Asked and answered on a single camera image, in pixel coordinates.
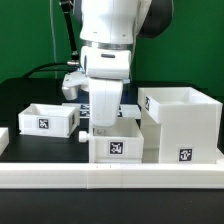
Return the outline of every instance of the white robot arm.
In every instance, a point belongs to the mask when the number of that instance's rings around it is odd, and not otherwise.
[[[81,1],[81,65],[85,75],[82,81],[64,81],[63,86],[88,83],[90,123],[94,128],[110,128],[116,122],[123,80],[129,79],[135,39],[151,3],[152,0]]]

